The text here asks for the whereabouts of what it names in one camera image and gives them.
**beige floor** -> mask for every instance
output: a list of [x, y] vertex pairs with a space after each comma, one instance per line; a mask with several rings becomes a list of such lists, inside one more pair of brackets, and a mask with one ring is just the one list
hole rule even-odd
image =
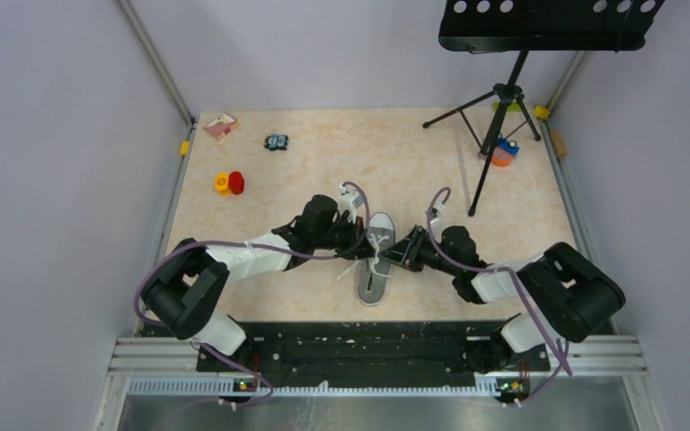
[[[482, 169], [469, 132], [458, 116], [422, 129], [421, 123], [445, 109], [286, 110], [233, 112], [240, 126], [216, 142], [202, 127], [215, 117], [203, 114], [169, 241], [247, 240], [288, 223], [313, 194], [336, 196], [352, 180], [367, 193], [372, 211], [390, 214], [402, 238], [423, 224], [435, 192], [450, 186], [445, 213], [449, 224], [463, 224], [483, 259], [522, 258], [558, 241], [572, 243], [571, 230], [543, 142], [527, 127], [514, 138], [522, 147], [508, 168], [492, 168], [475, 218], [466, 216], [465, 182], [474, 192]], [[492, 117], [490, 107], [469, 109], [480, 134]], [[505, 130], [522, 119], [508, 114]], [[286, 152], [263, 148], [270, 133], [289, 135]], [[218, 172], [240, 171], [241, 196], [213, 190]], [[226, 287], [218, 308], [238, 320], [366, 321], [505, 319], [521, 310], [517, 300], [473, 305], [451, 286], [451, 277], [426, 269], [412, 274], [393, 267], [383, 301], [362, 305], [355, 275], [335, 278], [345, 260], [311, 261], [285, 272], [262, 274]]]

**black music stand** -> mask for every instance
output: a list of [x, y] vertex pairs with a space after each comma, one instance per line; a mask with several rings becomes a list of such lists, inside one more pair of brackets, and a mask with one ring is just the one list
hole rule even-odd
[[[485, 155], [477, 191], [469, 216], [474, 216], [482, 185], [493, 160], [501, 126], [509, 105], [516, 103], [525, 122], [540, 141], [541, 136], [523, 103], [522, 88], [517, 85], [527, 53], [542, 51], [633, 51], [644, 46], [644, 34], [665, 0], [447, 0], [438, 40], [449, 51], [469, 53], [519, 51], [506, 84], [495, 84], [493, 91], [427, 121], [428, 128], [441, 119], [460, 114]], [[482, 143], [467, 120], [464, 110], [493, 96], [499, 107]]]

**small box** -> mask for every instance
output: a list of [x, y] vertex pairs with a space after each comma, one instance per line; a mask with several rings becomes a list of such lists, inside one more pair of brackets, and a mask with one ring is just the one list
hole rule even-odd
[[232, 130], [239, 126], [239, 122], [229, 114], [222, 112], [216, 119], [207, 123], [205, 131], [212, 135], [216, 141], [220, 141]]

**gray wall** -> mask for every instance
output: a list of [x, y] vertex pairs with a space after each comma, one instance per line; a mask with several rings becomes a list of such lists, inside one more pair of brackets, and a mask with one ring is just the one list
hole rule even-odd
[[[443, 0], [133, 3], [194, 112], [460, 104], [516, 57], [442, 49]], [[531, 55], [529, 103], [548, 101], [571, 56]]]
[[185, 136], [112, 1], [0, 0], [0, 430], [91, 425]]
[[555, 113], [599, 262], [624, 288], [675, 429], [690, 429], [690, 4], [640, 51], [595, 53]]

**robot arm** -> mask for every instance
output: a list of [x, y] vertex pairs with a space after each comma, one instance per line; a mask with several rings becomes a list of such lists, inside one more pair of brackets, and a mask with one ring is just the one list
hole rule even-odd
[[[231, 317], [216, 310], [226, 283], [296, 268], [309, 260], [279, 249], [303, 255], [335, 250], [344, 259], [373, 256], [374, 249], [364, 240], [363, 219], [355, 215], [362, 204], [357, 192], [341, 188], [339, 202], [324, 195], [313, 196], [302, 215], [245, 242], [245, 248], [208, 246], [185, 251], [157, 271], [142, 290], [141, 299], [177, 339], [208, 343], [231, 356], [247, 335]], [[176, 249], [194, 242], [189, 238]], [[276, 250], [258, 247], [259, 244]], [[190, 286], [183, 280], [185, 276], [196, 277], [196, 281]]]
[[[434, 233], [439, 211], [432, 216], [430, 225]], [[500, 267], [512, 268], [537, 304], [536, 317], [552, 339], [581, 342], [625, 304], [620, 287], [564, 242], [533, 258], [497, 265], [480, 259], [476, 244], [463, 226], [443, 230], [438, 246], [450, 258], [484, 271], [467, 271], [444, 259], [421, 226], [414, 226], [406, 238], [380, 256], [413, 272], [422, 271], [425, 265], [445, 272], [454, 277], [452, 284], [457, 293], [465, 301], [477, 304], [518, 297], [509, 273], [495, 271]], [[487, 373], [512, 363], [516, 354], [541, 344], [544, 344], [541, 331], [532, 316], [523, 313], [495, 330], [490, 340], [475, 342], [473, 354], [467, 357], [473, 369]]]

